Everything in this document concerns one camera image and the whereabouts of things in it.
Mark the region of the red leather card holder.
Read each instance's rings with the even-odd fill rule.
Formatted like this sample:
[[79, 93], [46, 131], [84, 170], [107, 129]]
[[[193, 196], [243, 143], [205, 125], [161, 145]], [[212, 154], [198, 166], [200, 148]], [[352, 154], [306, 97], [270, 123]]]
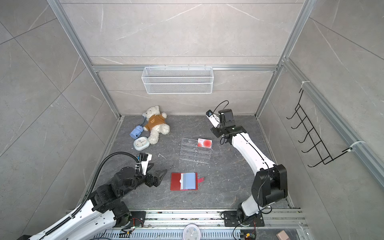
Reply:
[[198, 173], [171, 173], [171, 191], [195, 191], [205, 178], [198, 178]]

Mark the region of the clear acrylic card stand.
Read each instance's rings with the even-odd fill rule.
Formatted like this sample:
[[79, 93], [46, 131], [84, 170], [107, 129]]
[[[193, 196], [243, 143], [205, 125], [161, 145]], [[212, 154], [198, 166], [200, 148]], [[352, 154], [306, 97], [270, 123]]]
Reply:
[[180, 159], [200, 164], [209, 164], [213, 153], [213, 145], [211, 149], [199, 148], [198, 139], [182, 138]]

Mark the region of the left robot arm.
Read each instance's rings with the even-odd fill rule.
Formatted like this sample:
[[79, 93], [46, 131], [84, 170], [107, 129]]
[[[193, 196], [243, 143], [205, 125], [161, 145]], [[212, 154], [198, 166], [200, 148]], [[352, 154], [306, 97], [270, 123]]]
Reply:
[[159, 186], [167, 170], [146, 175], [133, 167], [124, 167], [87, 198], [83, 206], [64, 216], [36, 235], [23, 235], [20, 240], [86, 240], [115, 226], [129, 224], [131, 212], [122, 198], [140, 185]]

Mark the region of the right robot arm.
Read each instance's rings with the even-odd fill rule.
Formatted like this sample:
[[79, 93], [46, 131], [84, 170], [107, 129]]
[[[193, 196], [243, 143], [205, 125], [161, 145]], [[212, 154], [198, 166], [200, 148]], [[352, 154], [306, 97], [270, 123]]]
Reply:
[[224, 109], [217, 114], [209, 110], [207, 118], [213, 127], [212, 133], [221, 139], [221, 143], [230, 143], [237, 149], [251, 167], [255, 178], [251, 187], [252, 194], [242, 202], [233, 219], [229, 212], [223, 212], [225, 219], [237, 221], [226, 226], [248, 226], [262, 219], [263, 210], [288, 196], [288, 174], [283, 165], [271, 161], [252, 141], [242, 126], [237, 126], [231, 109]]

